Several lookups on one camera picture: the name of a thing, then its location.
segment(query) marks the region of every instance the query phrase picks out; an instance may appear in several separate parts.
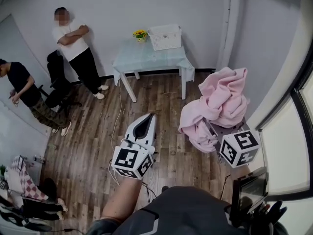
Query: black baseboard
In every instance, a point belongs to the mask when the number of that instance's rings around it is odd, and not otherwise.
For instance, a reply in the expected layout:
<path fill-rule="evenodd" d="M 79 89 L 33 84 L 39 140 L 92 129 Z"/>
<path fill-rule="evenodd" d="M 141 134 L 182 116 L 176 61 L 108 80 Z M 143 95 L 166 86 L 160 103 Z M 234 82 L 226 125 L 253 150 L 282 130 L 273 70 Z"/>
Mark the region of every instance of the black baseboard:
<path fill-rule="evenodd" d="M 151 70 L 151 71 L 140 71 L 139 75 L 143 76 L 143 75 L 158 75 L 158 74 L 169 74 L 169 73 L 178 73 L 179 70 L 178 69 L 171 69 L 171 70 Z M 201 73 L 201 72 L 215 72 L 215 69 L 212 68 L 201 68 L 201 69 L 195 69 L 195 73 Z M 134 73 L 127 73 L 125 74 L 125 76 L 134 76 Z M 114 78 L 113 75 L 110 76 L 101 76 L 101 79 L 111 79 Z M 81 84 L 81 81 L 76 81 L 76 82 L 72 82 L 71 85 L 77 85 L 77 84 Z"/>

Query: pink towel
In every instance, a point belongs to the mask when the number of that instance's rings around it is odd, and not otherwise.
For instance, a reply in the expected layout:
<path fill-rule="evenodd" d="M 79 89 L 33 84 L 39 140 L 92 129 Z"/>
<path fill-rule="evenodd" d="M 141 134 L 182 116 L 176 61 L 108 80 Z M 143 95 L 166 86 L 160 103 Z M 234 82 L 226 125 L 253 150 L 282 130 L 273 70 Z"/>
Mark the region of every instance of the pink towel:
<path fill-rule="evenodd" d="M 199 89 L 202 97 L 183 107 L 179 132 L 189 136 L 190 142 L 202 152 L 215 151 L 217 140 L 211 135 L 203 118 L 213 124 L 229 128 L 238 124 L 246 113 L 249 101 L 242 95 L 246 68 L 228 67 L 209 75 Z"/>

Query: white shoe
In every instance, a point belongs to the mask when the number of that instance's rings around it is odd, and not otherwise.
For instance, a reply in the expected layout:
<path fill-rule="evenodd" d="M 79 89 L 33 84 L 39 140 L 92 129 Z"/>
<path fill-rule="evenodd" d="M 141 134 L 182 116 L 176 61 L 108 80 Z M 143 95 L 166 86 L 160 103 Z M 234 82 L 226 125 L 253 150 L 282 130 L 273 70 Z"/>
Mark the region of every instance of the white shoe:
<path fill-rule="evenodd" d="M 104 95 L 100 92 L 98 92 L 97 94 L 93 94 L 93 95 L 98 99 L 104 99 Z"/>
<path fill-rule="evenodd" d="M 62 206 L 64 212 L 67 212 L 67 211 L 68 211 L 68 208 L 67 208 L 67 206 L 65 205 L 65 202 L 64 202 L 64 200 L 63 200 L 62 198 L 58 198 L 58 205 L 59 205 L 59 206 Z"/>
<path fill-rule="evenodd" d="M 52 133 L 57 133 L 59 131 L 60 127 L 58 127 L 58 129 L 52 129 Z"/>
<path fill-rule="evenodd" d="M 100 87 L 98 87 L 98 90 L 100 91 L 105 91 L 107 90 L 109 87 L 107 85 L 101 85 Z"/>
<path fill-rule="evenodd" d="M 62 129 L 62 132 L 61 132 L 62 137 L 64 137 L 68 133 L 68 130 L 70 129 L 71 125 L 72 125 L 72 122 L 70 121 L 68 127 Z"/>
<path fill-rule="evenodd" d="M 59 216 L 59 220 L 64 220 L 64 217 L 61 211 L 58 211 L 56 214 Z"/>

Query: light blue tablecloth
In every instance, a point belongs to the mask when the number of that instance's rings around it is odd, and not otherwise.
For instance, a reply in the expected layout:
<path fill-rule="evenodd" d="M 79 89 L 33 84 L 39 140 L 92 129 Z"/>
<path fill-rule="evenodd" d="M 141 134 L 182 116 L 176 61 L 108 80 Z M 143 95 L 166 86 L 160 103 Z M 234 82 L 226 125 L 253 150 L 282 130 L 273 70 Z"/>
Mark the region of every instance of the light blue tablecloth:
<path fill-rule="evenodd" d="M 195 68 L 186 57 L 183 46 L 174 49 L 154 51 L 150 39 L 138 43 L 135 38 L 126 40 L 113 63 L 114 80 L 117 84 L 120 73 L 142 70 L 165 70 L 169 66 L 185 69 L 186 81 L 194 79 Z"/>

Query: black window frame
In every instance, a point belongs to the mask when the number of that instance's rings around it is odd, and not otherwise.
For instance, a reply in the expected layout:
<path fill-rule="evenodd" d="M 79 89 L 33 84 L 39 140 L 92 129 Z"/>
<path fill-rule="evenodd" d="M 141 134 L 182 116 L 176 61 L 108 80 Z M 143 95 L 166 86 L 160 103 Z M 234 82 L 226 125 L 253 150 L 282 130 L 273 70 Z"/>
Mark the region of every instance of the black window frame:
<path fill-rule="evenodd" d="M 291 98 L 294 102 L 296 110 L 298 112 L 301 125 L 304 131 L 306 145 L 308 148 L 309 157 L 309 170 L 310 170 L 310 186 L 309 189 L 303 191 L 293 191 L 284 194 L 269 194 L 266 197 L 266 201 L 293 201 L 313 197 L 313 125 L 312 120 L 305 104 L 305 101 L 300 93 L 307 80 L 310 78 L 313 72 L 313 41 L 311 42 L 307 56 L 291 85 L 270 111 L 270 113 L 262 120 L 262 122 L 256 127 L 256 130 L 262 132 L 262 128 L 269 123 L 272 118 L 282 109 L 285 103 Z"/>

